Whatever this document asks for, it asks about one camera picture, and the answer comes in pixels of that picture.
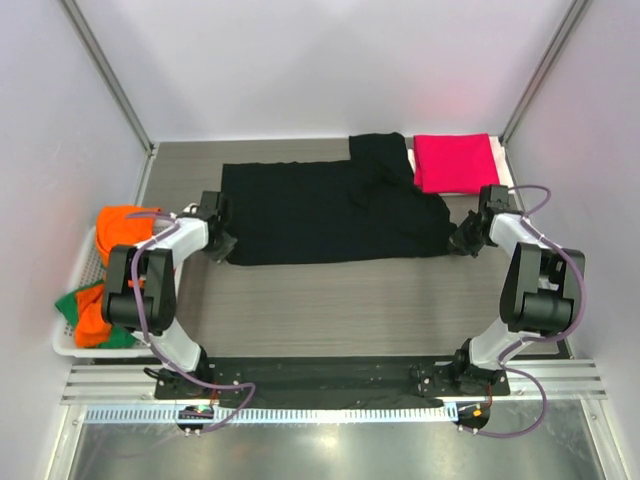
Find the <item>black t-shirt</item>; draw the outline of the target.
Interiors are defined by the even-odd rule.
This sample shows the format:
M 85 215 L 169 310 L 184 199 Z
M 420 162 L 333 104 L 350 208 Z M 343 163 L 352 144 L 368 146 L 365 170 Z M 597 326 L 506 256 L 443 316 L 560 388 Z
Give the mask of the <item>black t-shirt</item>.
M 456 226 L 414 183 L 399 133 L 349 139 L 347 160 L 226 164 L 229 257 L 239 266 L 444 256 Z

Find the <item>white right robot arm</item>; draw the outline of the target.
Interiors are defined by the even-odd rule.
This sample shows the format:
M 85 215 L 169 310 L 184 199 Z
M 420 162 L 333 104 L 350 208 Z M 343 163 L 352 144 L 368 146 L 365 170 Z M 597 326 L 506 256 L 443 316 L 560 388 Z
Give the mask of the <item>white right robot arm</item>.
M 566 337 L 584 315 L 585 256 L 549 240 L 510 202 L 510 188 L 480 189 L 478 209 L 468 213 L 449 239 L 451 254 L 477 257 L 499 247 L 510 263 L 499 299 L 498 318 L 470 338 L 445 366 L 445 378 L 462 395 L 500 381 L 506 363 L 534 343 Z

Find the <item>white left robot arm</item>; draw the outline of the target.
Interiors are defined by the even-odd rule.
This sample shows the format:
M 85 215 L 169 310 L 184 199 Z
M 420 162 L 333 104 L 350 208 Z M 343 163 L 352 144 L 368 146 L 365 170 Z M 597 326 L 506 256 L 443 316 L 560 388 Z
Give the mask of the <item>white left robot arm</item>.
M 146 345 L 163 365 L 159 377 L 179 376 L 179 388 L 193 399 L 211 391 L 213 373 L 204 347 L 177 319 L 175 270 L 200 251 L 214 261 L 224 260 L 237 242 L 227 232 L 231 215 L 230 198 L 217 191 L 203 192 L 198 203 L 178 214 L 149 209 L 127 213 L 126 226 L 145 220 L 151 233 L 116 242 L 108 255 L 102 318 Z

